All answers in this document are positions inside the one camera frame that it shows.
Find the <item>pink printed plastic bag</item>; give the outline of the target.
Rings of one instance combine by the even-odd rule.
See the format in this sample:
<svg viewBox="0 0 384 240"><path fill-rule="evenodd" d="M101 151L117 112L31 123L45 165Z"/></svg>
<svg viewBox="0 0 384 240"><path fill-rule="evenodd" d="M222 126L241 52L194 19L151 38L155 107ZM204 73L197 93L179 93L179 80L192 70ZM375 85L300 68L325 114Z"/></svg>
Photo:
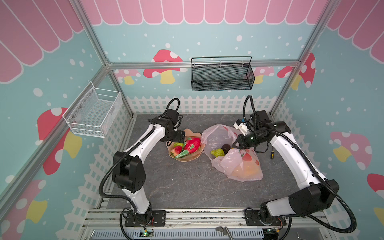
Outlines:
<svg viewBox="0 0 384 240"><path fill-rule="evenodd" d="M211 160L212 166L228 178L245 182L260 181L263 178L261 163L253 149L239 150L231 148L224 157L215 158L212 150L221 149L224 144L232 145L240 131L225 125L214 125L202 133L204 153Z"/></svg>

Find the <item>dark brown round fruit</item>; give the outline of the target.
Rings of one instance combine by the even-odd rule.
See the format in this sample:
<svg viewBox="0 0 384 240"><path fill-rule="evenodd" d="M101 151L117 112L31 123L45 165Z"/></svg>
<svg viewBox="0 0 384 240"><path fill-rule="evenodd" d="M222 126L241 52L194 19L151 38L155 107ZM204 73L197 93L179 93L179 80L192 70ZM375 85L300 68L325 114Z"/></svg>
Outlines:
<svg viewBox="0 0 384 240"><path fill-rule="evenodd" d="M223 150L223 152L224 152L225 155L229 152L229 150L230 150L231 148L232 148L232 147L231 147L231 145L229 145L229 144L224 144L224 145L221 147L221 149Z"/></svg>

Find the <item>green custard apple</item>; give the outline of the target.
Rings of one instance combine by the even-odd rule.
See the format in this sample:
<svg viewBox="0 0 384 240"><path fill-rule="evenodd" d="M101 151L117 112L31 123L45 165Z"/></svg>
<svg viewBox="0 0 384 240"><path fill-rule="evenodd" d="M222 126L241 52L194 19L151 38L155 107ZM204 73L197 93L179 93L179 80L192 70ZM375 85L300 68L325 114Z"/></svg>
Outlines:
<svg viewBox="0 0 384 240"><path fill-rule="evenodd" d="M226 154L223 149L216 149L211 151L211 155L213 155L215 158L218 158L224 157Z"/></svg>

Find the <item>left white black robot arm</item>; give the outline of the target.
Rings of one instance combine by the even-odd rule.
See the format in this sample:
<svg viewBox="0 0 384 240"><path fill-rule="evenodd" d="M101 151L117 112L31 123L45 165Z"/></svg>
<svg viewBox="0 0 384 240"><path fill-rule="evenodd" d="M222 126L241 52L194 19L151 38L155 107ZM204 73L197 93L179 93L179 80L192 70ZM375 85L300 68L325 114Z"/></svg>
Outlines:
<svg viewBox="0 0 384 240"><path fill-rule="evenodd" d="M178 129L182 122L178 112L180 103L178 98L173 98L161 115L149 120L150 125L139 140L127 150L115 153L113 165L99 185L101 197L124 199L131 205L136 223L146 225L153 218L151 203L144 190L144 162L147 156L158 142L181 143L185 139L185 132ZM105 193L104 185L108 178L122 189L123 195Z"/></svg>

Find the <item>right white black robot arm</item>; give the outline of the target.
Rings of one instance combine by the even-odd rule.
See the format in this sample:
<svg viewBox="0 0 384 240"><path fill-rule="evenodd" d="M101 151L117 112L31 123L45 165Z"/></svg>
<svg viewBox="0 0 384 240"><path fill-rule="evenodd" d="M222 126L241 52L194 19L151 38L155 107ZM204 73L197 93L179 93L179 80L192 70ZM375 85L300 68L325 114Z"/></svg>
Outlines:
<svg viewBox="0 0 384 240"><path fill-rule="evenodd" d="M255 150L262 143L273 147L291 170L299 187L299 191L287 197L262 203L256 212L257 220L267 226L282 217L287 217L289 219L287 229L289 230L293 218L310 218L337 233L354 232L357 229L357 219L351 208L338 195L339 184L335 180L328 180L311 163L284 121L273 122L266 111L256 111L251 95L246 97L245 103L251 104L252 113L249 118L243 116L236 121L234 126L241 131L241 134L232 147L238 150ZM349 216L350 225L346 228L333 227L313 215L328 209L334 200L342 205Z"/></svg>

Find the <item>red dragon fruit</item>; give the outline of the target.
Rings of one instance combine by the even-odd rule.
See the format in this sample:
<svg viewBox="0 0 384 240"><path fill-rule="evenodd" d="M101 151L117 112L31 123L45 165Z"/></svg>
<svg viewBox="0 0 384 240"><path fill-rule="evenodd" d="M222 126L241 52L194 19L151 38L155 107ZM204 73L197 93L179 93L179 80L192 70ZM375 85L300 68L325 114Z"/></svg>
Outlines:
<svg viewBox="0 0 384 240"><path fill-rule="evenodd" d="M187 155L195 153L199 150L201 146L201 139L198 137L192 137L188 138L185 146L184 146L184 153Z"/></svg>

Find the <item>tan wavy fruit plate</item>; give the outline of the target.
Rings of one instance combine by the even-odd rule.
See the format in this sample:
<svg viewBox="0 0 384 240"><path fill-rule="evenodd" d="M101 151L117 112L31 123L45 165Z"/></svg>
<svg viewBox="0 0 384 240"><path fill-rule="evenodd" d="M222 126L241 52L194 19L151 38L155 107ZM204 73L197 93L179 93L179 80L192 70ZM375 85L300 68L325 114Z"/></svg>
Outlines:
<svg viewBox="0 0 384 240"><path fill-rule="evenodd" d="M188 138L198 137L198 138L201 139L201 137L202 137L202 135L200 133L194 133L190 129L185 129L184 132L185 132L185 142L184 142L184 145L185 145L185 143L186 143ZM193 160L197 159L202 154L202 152L204 150L204 147L205 147L205 144L203 144L202 141L201 141L201 146L200 146L200 148L199 148L199 150L197 152L189 154L189 155L186 155L184 157L174 158L171 155L171 150L174 148L174 143L173 142L167 142L167 148L168 148L169 156L171 158L179 161L179 162L190 162L190 161L193 161Z"/></svg>

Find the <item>black mesh wall basket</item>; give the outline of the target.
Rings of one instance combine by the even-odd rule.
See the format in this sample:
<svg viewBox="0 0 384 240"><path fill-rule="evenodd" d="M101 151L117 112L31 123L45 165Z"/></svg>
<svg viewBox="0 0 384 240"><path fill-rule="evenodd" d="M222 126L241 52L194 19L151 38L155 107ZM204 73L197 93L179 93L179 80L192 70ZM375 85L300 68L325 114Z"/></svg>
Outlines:
<svg viewBox="0 0 384 240"><path fill-rule="evenodd" d="M191 58L193 92L251 90L255 82L252 57Z"/></svg>

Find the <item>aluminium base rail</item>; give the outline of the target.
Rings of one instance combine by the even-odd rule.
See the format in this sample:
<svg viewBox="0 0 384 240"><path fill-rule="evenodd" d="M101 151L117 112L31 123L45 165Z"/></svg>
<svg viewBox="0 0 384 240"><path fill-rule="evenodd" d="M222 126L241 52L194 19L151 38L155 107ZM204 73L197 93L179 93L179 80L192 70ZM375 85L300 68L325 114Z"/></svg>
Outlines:
<svg viewBox="0 0 384 240"><path fill-rule="evenodd" d="M277 221L271 226L247 224L242 208L229 209L164 209L162 225L120 228L121 210L91 210L81 227L79 240L262 240L267 230L279 229L277 237L288 240L334 240L336 235L310 219L293 218L288 223Z"/></svg>

